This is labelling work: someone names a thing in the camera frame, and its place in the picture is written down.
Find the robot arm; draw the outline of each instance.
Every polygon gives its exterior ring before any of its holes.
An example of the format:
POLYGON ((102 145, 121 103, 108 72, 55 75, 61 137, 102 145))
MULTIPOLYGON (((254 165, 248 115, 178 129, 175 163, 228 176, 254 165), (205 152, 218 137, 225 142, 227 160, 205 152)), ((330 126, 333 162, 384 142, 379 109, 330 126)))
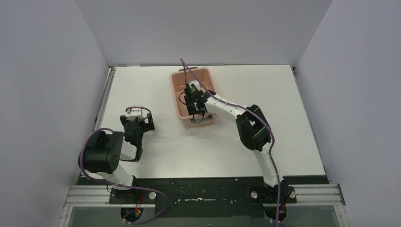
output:
MULTIPOLYGON (((240 140, 246 148, 252 150, 255 154, 259 166, 262 169, 263 180, 267 185, 274 187, 283 180, 282 176, 280 176, 280 182, 278 182, 277 174, 273 163, 270 160, 268 150, 263 149, 263 146, 266 143, 271 142, 271 137, 270 133, 262 123, 256 120, 244 109, 227 105, 227 102, 229 101, 223 99, 219 95, 215 93, 213 94, 218 100, 223 102, 219 102, 211 97, 207 92, 203 92, 200 88, 199 82, 196 80, 189 82, 184 92, 187 106, 194 107, 192 109, 188 108, 188 111, 191 112, 190 114, 205 114, 206 112, 216 113, 237 125, 240 140)), ((257 114, 267 123, 258 106, 252 105, 251 107, 245 108, 257 114)))
MULTIPOLYGON (((142 116, 142 109, 127 108, 127 116, 120 116, 124 132, 115 131, 106 134, 99 131, 89 138, 84 150, 84 167, 115 184, 135 184, 135 177, 129 174, 119 161, 138 162, 142 156, 142 138, 145 132, 155 129, 153 119, 147 115, 148 122, 142 116)), ((114 189, 125 191, 129 188, 113 185, 114 189)))

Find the white tabletop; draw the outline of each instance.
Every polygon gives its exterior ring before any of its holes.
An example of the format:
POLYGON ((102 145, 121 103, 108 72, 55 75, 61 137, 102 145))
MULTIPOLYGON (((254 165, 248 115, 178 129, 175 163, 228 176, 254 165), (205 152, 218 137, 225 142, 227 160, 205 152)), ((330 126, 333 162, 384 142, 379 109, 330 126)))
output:
MULTIPOLYGON (((261 108, 276 138, 273 156, 281 175, 325 175, 290 66, 207 67, 219 95, 261 108)), ((141 160, 122 166, 137 178, 262 176, 232 122, 218 117, 211 125, 183 128, 169 81, 181 68, 116 68, 101 126, 123 131, 120 115, 141 105, 152 111, 156 128, 143 137, 141 160)))

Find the pink plastic bin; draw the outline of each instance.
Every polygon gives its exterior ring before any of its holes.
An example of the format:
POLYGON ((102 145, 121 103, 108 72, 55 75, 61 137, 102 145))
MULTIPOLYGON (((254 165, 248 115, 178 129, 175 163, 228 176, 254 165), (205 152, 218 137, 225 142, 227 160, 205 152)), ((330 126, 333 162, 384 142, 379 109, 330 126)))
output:
MULTIPOLYGON (((216 92, 213 78, 208 68, 203 67, 203 68, 193 69, 192 71, 208 90, 216 92)), ((188 81, 195 80, 195 77, 188 70, 187 70, 187 80, 188 81)), ((178 100, 178 95, 182 91, 184 91, 185 88, 184 71, 173 72, 172 74, 170 74, 170 84, 171 84, 171 90, 173 92, 173 100, 175 104, 175 110, 177 112, 177 117, 181 119, 184 128, 188 129, 192 127, 212 124, 214 122, 216 115, 214 113, 206 113, 201 123, 194 123, 192 115, 188 114, 187 107, 178 100)), ((181 100, 185 102, 184 94, 181 95, 181 100)), ((199 122, 202 119, 202 115, 195 115, 194 119, 195 122, 199 122)))

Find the screw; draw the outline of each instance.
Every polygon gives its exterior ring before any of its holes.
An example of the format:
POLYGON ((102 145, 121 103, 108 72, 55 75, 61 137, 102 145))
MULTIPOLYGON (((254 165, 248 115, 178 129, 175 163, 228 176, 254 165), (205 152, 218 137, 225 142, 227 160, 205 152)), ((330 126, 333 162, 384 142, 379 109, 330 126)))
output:
POLYGON ((154 200, 155 198, 156 198, 156 193, 155 192, 149 193, 149 199, 154 200))
POLYGON ((258 198, 258 193, 255 192, 255 191, 251 192, 251 197, 252 197, 252 199, 257 199, 258 198))

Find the white wall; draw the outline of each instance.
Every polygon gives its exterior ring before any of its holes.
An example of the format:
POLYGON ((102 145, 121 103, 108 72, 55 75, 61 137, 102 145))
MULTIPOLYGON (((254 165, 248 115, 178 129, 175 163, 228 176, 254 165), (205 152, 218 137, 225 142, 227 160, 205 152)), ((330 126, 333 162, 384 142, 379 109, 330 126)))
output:
POLYGON ((334 0, 296 76, 353 227, 400 226, 401 1, 334 0))
POLYGON ((53 227, 108 67, 73 0, 2 0, 0 31, 0 226, 53 227))
POLYGON ((75 0, 109 65, 296 64, 332 0, 75 0))

